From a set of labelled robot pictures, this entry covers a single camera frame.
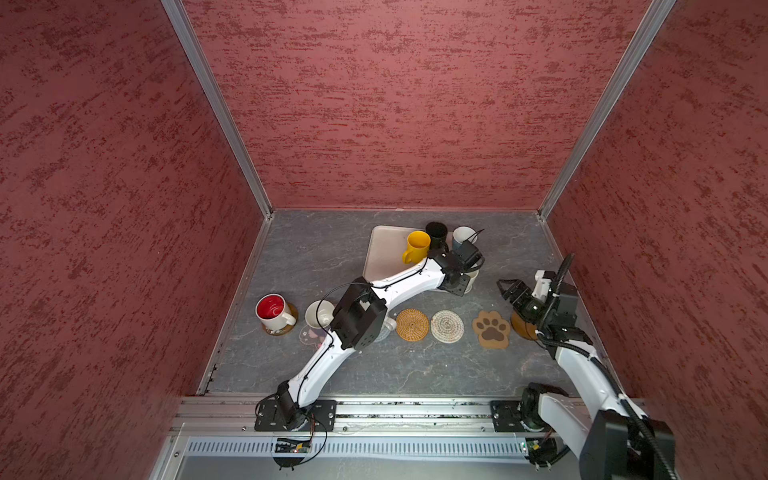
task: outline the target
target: cork coaster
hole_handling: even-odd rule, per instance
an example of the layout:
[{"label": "cork coaster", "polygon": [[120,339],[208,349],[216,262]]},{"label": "cork coaster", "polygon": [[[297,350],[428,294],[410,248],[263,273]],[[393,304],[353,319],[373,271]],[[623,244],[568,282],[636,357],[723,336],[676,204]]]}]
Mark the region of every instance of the cork coaster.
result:
[{"label": "cork coaster", "polygon": [[[299,322],[299,310],[296,309],[296,307],[292,303],[288,303],[288,311],[293,316],[293,318],[296,319],[296,323]],[[283,328],[279,330],[270,330],[267,329],[264,324],[261,324],[261,329],[264,330],[267,334],[271,336],[281,336],[285,335],[286,333],[293,330],[294,325],[285,325]]]},{"label": "cork coaster", "polygon": [[478,334],[480,346],[484,349],[505,349],[509,345],[509,323],[499,312],[482,310],[472,320],[472,329]]}]

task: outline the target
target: brown paw coaster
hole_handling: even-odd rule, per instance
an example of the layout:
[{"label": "brown paw coaster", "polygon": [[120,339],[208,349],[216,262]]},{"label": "brown paw coaster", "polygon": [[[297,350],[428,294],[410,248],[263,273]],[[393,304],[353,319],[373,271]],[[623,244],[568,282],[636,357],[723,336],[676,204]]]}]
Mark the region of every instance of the brown paw coaster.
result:
[{"label": "brown paw coaster", "polygon": [[482,310],[472,320],[472,329],[478,334],[480,346],[484,349],[505,349],[509,345],[509,322],[499,312]]}]

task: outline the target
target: vent grille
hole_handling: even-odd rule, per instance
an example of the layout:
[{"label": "vent grille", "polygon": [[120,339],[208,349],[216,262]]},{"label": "vent grille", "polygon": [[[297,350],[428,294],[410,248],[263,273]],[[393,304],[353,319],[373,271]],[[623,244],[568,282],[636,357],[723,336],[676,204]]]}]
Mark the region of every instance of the vent grille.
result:
[{"label": "vent grille", "polygon": [[[315,438],[310,455],[323,445],[323,438]],[[268,439],[235,439],[232,437],[192,437],[187,444],[189,456],[271,457],[304,454],[274,455],[275,441]],[[491,462],[526,462],[525,440],[514,437],[446,438],[446,437],[329,437],[319,454],[323,457],[368,457],[461,460],[482,459]]]}]

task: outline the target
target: gray marble surface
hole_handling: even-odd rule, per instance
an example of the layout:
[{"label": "gray marble surface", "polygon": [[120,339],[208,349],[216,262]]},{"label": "gray marble surface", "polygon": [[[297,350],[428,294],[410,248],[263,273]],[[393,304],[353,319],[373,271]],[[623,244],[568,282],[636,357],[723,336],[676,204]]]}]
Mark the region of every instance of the gray marble surface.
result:
[{"label": "gray marble surface", "polygon": [[[536,270],[556,270],[536,216],[529,213],[444,213],[370,211],[278,211],[247,298],[209,385],[211,392],[273,392],[296,375],[320,339],[311,339],[304,321],[309,304],[325,292],[362,274],[371,229],[377,225],[423,227],[441,221],[450,230],[468,225],[485,229],[476,245],[486,257],[475,288],[464,297],[426,292],[396,308],[415,308],[430,318],[453,310],[465,334],[453,344],[432,334],[409,343],[396,333],[353,354],[326,384],[324,395],[483,395],[516,396],[529,382],[575,389],[549,355],[516,335],[505,350],[480,347],[471,321],[480,310],[509,318],[511,305],[495,285],[500,278],[533,285]],[[329,300],[336,303],[344,289]],[[279,293],[296,305],[300,318],[285,336],[268,336],[255,315],[257,301]]]}]

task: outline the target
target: yellow mug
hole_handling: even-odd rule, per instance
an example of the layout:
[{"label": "yellow mug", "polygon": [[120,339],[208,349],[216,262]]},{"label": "yellow mug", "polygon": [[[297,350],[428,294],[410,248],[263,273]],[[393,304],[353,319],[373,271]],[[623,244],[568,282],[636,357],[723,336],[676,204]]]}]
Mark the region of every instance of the yellow mug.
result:
[{"label": "yellow mug", "polygon": [[429,253],[429,243],[432,239],[426,232],[416,231],[408,235],[408,249],[402,254],[403,263],[418,263]]}]

